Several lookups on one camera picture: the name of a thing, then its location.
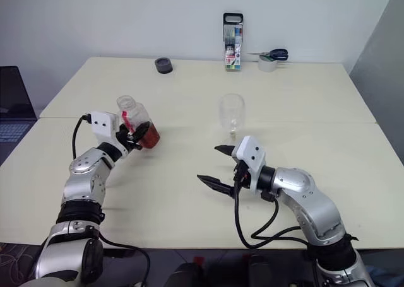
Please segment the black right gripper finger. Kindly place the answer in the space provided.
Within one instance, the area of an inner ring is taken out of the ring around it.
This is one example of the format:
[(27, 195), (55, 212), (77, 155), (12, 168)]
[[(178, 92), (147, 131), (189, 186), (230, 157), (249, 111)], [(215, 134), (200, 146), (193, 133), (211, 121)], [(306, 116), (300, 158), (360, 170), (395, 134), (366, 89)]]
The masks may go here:
[(234, 186), (222, 183), (219, 179), (207, 175), (197, 175), (197, 178), (214, 191), (225, 194), (232, 199), (235, 196)]
[(234, 145), (226, 145), (226, 144), (221, 144), (218, 146), (214, 147), (215, 150), (227, 155), (227, 156), (234, 156), (234, 150), (235, 150), (235, 146)]

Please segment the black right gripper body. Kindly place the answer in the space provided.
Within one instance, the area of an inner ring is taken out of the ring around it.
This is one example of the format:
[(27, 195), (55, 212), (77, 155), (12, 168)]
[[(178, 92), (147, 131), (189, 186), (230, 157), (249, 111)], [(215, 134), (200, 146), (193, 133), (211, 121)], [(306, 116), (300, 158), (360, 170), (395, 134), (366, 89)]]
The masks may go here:
[(234, 187), (238, 190), (242, 188), (250, 189), (251, 174), (249, 167), (244, 161), (239, 161), (234, 168)]

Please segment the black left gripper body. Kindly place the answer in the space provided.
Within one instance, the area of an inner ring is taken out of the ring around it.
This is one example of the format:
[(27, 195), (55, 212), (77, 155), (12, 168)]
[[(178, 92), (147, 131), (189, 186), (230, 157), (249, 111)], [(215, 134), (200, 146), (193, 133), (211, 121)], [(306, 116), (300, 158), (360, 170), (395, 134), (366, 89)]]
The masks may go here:
[(119, 130), (116, 132), (116, 138), (128, 152), (134, 150), (134, 143), (131, 140), (131, 134), (124, 124), (119, 126)]

